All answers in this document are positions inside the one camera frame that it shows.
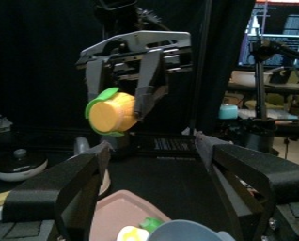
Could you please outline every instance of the yellow cup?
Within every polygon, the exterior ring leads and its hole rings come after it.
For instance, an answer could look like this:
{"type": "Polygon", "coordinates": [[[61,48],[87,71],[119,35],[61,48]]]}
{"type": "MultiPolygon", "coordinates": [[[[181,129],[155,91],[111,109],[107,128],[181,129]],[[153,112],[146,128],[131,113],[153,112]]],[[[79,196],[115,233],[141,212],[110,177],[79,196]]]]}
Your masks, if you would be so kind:
{"type": "Polygon", "coordinates": [[[90,123],[102,133],[125,132],[137,123],[134,114],[135,97],[118,92],[110,99],[97,102],[90,111],[90,123]]]}

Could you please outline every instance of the green object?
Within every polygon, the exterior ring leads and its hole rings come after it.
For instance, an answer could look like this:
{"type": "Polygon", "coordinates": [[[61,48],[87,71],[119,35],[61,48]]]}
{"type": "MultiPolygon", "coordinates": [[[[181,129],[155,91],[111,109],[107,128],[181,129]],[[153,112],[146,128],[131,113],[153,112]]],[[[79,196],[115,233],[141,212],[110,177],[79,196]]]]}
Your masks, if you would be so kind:
{"type": "MultiPolygon", "coordinates": [[[[113,88],[107,88],[98,96],[97,98],[87,104],[86,109],[85,109],[85,117],[86,119],[90,119],[90,113],[91,113],[91,108],[93,106],[98,103],[98,102],[105,102],[109,99],[111,99],[111,97],[118,93],[119,88],[118,87],[113,87],[113,88]]],[[[98,129],[93,126],[93,129],[95,130],[95,132],[98,132],[101,135],[105,136],[114,136],[114,137],[122,137],[125,136],[125,134],[122,132],[101,132],[98,131],[98,129]]]]}
{"type": "Polygon", "coordinates": [[[154,217],[147,217],[145,219],[145,221],[139,224],[139,226],[147,230],[150,233],[154,232],[154,230],[161,226],[161,224],[163,223],[163,221],[161,221],[159,219],[154,218],[154,217]]]}

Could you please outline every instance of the blue container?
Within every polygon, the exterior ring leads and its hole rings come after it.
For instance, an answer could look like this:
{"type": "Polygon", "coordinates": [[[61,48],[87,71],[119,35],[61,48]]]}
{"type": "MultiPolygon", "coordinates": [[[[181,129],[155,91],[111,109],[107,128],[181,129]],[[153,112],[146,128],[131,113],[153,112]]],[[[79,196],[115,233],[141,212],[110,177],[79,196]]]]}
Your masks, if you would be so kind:
{"type": "Polygon", "coordinates": [[[235,104],[222,104],[219,119],[238,119],[238,106],[235,104]]]}
{"type": "Polygon", "coordinates": [[[229,233],[214,232],[205,225],[189,220],[173,220],[163,223],[150,235],[147,241],[235,241],[229,233]]]}

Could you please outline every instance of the pink tray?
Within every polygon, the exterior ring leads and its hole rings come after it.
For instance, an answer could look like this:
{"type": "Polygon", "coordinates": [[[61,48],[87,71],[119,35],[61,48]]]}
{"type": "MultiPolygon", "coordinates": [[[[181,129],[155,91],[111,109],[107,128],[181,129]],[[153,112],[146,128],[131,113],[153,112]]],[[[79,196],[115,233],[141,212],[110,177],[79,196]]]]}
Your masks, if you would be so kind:
{"type": "Polygon", "coordinates": [[[117,241],[125,226],[139,227],[147,217],[170,221],[170,217],[133,192],[121,190],[97,204],[91,241],[117,241]]]}

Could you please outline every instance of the screw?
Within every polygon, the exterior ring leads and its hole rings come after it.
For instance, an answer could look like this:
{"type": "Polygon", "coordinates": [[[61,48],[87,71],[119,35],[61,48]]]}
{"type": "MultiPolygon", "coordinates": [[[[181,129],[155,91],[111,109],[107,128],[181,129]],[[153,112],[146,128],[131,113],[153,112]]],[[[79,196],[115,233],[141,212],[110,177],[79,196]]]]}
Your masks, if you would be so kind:
{"type": "Polygon", "coordinates": [[[279,228],[279,222],[275,218],[270,218],[269,227],[275,231],[279,228]]]}

